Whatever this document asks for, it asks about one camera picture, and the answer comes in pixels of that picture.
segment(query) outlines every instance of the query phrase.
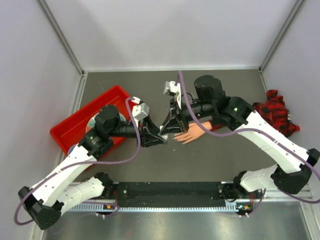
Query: human hand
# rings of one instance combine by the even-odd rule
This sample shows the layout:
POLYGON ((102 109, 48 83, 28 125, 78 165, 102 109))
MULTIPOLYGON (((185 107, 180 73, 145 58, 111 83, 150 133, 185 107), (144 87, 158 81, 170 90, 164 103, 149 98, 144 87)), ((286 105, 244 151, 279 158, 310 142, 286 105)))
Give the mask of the human hand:
MULTIPOLYGON (((202 125, 208 130, 211 130, 212 128, 211 123, 209 121, 202 123, 202 125)), ((189 124, 188 132, 177 133, 174 135, 174 139, 178 142, 183 142, 182 144, 187 144, 193 140, 198 139, 203 134, 205 134, 205 131, 203 131, 195 122, 193 122, 189 124)))

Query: robotic arm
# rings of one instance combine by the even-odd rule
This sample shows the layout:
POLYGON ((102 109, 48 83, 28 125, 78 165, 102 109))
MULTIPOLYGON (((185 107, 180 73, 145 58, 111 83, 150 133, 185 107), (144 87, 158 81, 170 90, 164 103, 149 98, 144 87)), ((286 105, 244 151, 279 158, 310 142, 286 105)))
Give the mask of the robotic arm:
MULTIPOLYGON (((223 91, 219 79, 210 75, 199 77, 194 81, 198 99, 190 103, 198 119, 212 117, 215 124, 228 127, 231 131, 243 130, 238 134, 249 139, 262 151, 276 161, 276 165, 258 171, 243 171, 233 183, 226 183, 221 189, 224 199, 237 199, 259 189, 279 188, 289 194, 297 194, 309 181, 311 170, 295 156, 287 153, 292 150, 305 161, 314 166, 320 153, 316 149, 306 150, 292 143, 281 133, 270 126, 253 107, 240 97, 228 97, 223 91), (256 131, 267 133, 268 137, 256 131)), ((24 208, 41 229, 52 226, 62 214, 70 208, 92 198, 109 199, 113 194, 114 183, 105 173, 97 173, 76 187, 67 189, 75 178, 93 162, 99 160, 114 145, 111 137, 136 138, 134 123, 142 147, 167 144, 168 135, 187 132, 191 114, 185 103, 182 103, 180 84, 166 82, 164 94, 173 96, 170 100, 169 113, 158 128, 149 116, 149 107, 135 98, 136 106, 132 109, 133 119, 121 121, 116 106, 104 106, 95 117, 95 127, 85 134, 69 156, 48 176, 55 177, 42 184, 24 202, 24 208)), ((18 195, 23 199, 33 188, 23 187, 18 195)))

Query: red and black checkered cloth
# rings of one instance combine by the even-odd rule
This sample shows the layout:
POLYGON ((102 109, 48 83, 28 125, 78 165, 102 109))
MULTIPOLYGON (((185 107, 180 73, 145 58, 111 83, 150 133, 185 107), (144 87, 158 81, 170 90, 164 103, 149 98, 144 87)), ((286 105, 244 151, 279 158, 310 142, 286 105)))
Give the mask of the red and black checkered cloth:
MULTIPOLYGON (((294 125, 288 118, 289 110, 285 107, 284 97, 277 95, 278 90, 269 90, 266 93, 266 103, 255 102, 253 107, 267 123, 284 136, 290 137, 293 133, 300 131, 300 127, 294 125)), ((221 127, 221 125, 213 125, 211 131, 221 127)))

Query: gray tabletop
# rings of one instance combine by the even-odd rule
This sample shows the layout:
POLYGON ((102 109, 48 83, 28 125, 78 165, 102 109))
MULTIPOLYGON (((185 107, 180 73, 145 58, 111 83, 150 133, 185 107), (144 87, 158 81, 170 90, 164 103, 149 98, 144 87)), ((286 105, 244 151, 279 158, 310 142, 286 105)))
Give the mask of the gray tabletop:
MULTIPOLYGON (((258 70, 184 71, 188 92, 196 94, 193 82, 206 74, 220 79, 228 96, 242 97, 251 104, 266 101, 258 70)), ((165 81, 175 80, 176 76, 177 71, 89 73, 81 107, 114 85, 120 85, 131 96, 146 102, 152 120, 159 126, 169 109, 170 97, 163 95, 165 81)), ((105 172, 115 182, 231 181, 240 171, 254 171, 274 164, 268 155, 239 135, 220 138, 205 134, 186 145, 172 138, 170 135, 167 145, 141 149, 138 157, 130 163, 93 166, 77 180, 105 172)), ((102 161, 127 159, 135 150, 136 140, 127 139, 102 161)))

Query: red tray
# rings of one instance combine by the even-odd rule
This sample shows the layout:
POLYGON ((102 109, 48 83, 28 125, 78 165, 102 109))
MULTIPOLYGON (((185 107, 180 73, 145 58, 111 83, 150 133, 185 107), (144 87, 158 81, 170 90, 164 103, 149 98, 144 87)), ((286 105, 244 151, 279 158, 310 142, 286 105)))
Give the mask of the red tray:
MULTIPOLYGON (((116 85, 53 127, 50 130, 50 134, 64 154, 68 155, 68 150, 84 137, 89 120, 97 114, 103 106, 108 104, 116 105, 119 113, 121 113, 125 119, 129 119, 130 116, 125 103, 128 97, 130 97, 128 93, 116 85)), ((129 105, 132 110, 135 104, 130 101, 129 105)), ((114 146, 109 152, 125 140, 124 137, 113 137, 112 139, 114 146)))

